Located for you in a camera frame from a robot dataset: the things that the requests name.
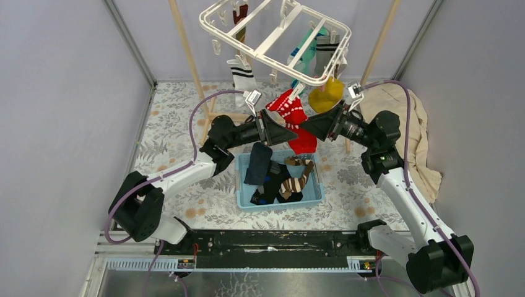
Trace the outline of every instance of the gray sock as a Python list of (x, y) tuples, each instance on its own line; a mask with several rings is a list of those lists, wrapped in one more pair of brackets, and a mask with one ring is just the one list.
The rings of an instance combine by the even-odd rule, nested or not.
[(330, 43), (330, 36), (319, 36), (317, 37), (316, 46), (316, 64), (313, 71), (314, 75), (321, 77), (324, 72), (324, 68), (330, 62), (330, 59), (334, 55), (337, 47), (339, 46), (339, 35), (336, 35), (336, 42)]

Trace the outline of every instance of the black sock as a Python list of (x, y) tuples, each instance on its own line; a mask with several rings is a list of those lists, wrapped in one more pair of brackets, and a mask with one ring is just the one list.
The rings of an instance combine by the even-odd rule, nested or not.
[(266, 205), (274, 203), (277, 195), (279, 194), (280, 185), (283, 181), (290, 178), (288, 168), (284, 164), (278, 164), (276, 162), (270, 162), (266, 177), (264, 178), (264, 184), (259, 186), (253, 196), (251, 196), (250, 202), (256, 205)]
[(284, 197), (282, 197), (282, 194), (279, 192), (277, 193), (277, 201), (279, 201), (279, 203), (288, 203), (288, 202), (299, 202), (303, 200), (303, 193), (302, 192), (292, 192), (292, 195), (290, 195), (290, 197), (288, 197), (288, 199), (284, 199)]
[(249, 165), (246, 170), (245, 184), (260, 186), (264, 184), (264, 178), (270, 166), (273, 151), (266, 145), (256, 142), (251, 148)]

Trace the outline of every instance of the beige cloth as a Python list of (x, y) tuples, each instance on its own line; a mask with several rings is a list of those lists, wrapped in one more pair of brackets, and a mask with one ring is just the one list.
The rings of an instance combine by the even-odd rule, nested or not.
[[(415, 185), (426, 200), (433, 203), (440, 189), (441, 173), (427, 167), (428, 116), (419, 98), (409, 90), (410, 94), (410, 138), (409, 138), (409, 170)], [(382, 110), (389, 110), (399, 116), (401, 137), (396, 142), (396, 149), (403, 158), (405, 145), (405, 129), (407, 122), (407, 99), (403, 89), (394, 84), (384, 84), (365, 92), (365, 99), (359, 104), (361, 113), (367, 122)]]

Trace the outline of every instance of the sock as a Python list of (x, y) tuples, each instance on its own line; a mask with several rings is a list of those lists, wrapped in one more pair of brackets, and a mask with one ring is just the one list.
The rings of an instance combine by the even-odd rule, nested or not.
[[(310, 37), (312, 32), (313, 32), (313, 29), (309, 29), (305, 37), (301, 41), (301, 43), (299, 43), (299, 45), (292, 51), (292, 53), (290, 53), (290, 56), (288, 57), (288, 61), (287, 61), (288, 64), (292, 62), (292, 60), (295, 58), (295, 56), (299, 52), (299, 49), (305, 44), (306, 40), (308, 39), (308, 37)], [(326, 30), (326, 28), (324, 27), (321, 28), (319, 32), (317, 33), (316, 37), (310, 43), (308, 49), (303, 53), (303, 56), (299, 59), (299, 62), (297, 62), (297, 64), (293, 68), (303, 74), (308, 75), (310, 71), (310, 61), (315, 57), (315, 54), (316, 54), (317, 38), (320, 36), (326, 36), (329, 34), (330, 33), (328, 32), (328, 30)], [(291, 88), (295, 88), (297, 83), (298, 83), (297, 79), (294, 79), (292, 81)]]
[(299, 193), (305, 188), (306, 183), (308, 182), (308, 177), (313, 170), (314, 163), (312, 160), (302, 160), (299, 158), (288, 158), (284, 163), (293, 166), (306, 165), (300, 178), (289, 178), (280, 185), (282, 196), (287, 199), (293, 192)]
[(341, 58), (341, 61), (337, 63), (336, 65), (336, 78), (339, 79), (341, 77), (341, 74), (343, 73), (344, 69), (346, 69), (346, 66), (348, 66), (348, 62), (346, 61), (345, 57)]
[(288, 141), (288, 144), (296, 154), (315, 153), (317, 149), (317, 138), (310, 132), (299, 127), (308, 117), (303, 110), (303, 105), (299, 97), (290, 99), (292, 89), (284, 92), (279, 98), (268, 103), (266, 109), (276, 111), (287, 123), (286, 128), (297, 133), (299, 138)]
[[(239, 15), (237, 11), (233, 11), (233, 24), (236, 25), (238, 22), (242, 21), (248, 15), (248, 5), (243, 4), (239, 6)], [(235, 39), (244, 43), (246, 38), (246, 27), (243, 27), (236, 35)]]
[(290, 148), (297, 155), (302, 153), (315, 153), (317, 150), (317, 137), (304, 130), (299, 125), (286, 124), (288, 130), (297, 134), (298, 138), (288, 141)]
[(273, 150), (266, 145), (256, 142), (251, 148), (249, 165), (246, 170), (245, 184), (260, 186), (264, 184), (264, 178), (270, 165)]
[(299, 202), (303, 200), (303, 193), (292, 193), (288, 198), (285, 198), (281, 193), (278, 193), (276, 198), (279, 203)]
[(330, 43), (330, 36), (319, 36), (317, 37), (316, 44), (316, 64), (313, 71), (314, 75), (321, 77), (324, 68), (332, 59), (332, 56), (336, 52), (337, 47), (339, 46), (339, 35), (336, 35), (336, 42)]
[(308, 103), (316, 113), (325, 113), (334, 107), (343, 98), (344, 84), (333, 77), (323, 88), (316, 88), (308, 95)]
[(286, 165), (271, 161), (264, 178), (264, 184), (259, 186), (251, 196), (250, 202), (256, 205), (266, 205), (274, 203), (279, 194), (280, 185), (283, 181), (290, 178), (290, 173)]
[[(237, 59), (226, 61), (230, 69), (232, 70), (233, 83), (235, 84), (235, 90), (239, 91), (253, 91), (257, 88), (257, 83), (251, 72), (251, 67), (244, 68)], [(238, 107), (245, 105), (245, 98), (243, 94), (235, 94), (235, 104)]]
[(306, 121), (308, 117), (303, 111), (301, 99), (299, 97), (289, 98), (292, 92), (292, 89), (284, 92), (277, 99), (268, 103), (266, 109), (276, 111), (287, 123), (299, 125), (303, 121)]

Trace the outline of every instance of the yellow sock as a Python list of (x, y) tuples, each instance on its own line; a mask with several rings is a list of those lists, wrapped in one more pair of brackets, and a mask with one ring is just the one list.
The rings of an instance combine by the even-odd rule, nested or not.
[(308, 103), (316, 113), (324, 113), (332, 109), (343, 98), (344, 84), (330, 77), (324, 85), (324, 91), (316, 88), (308, 95)]

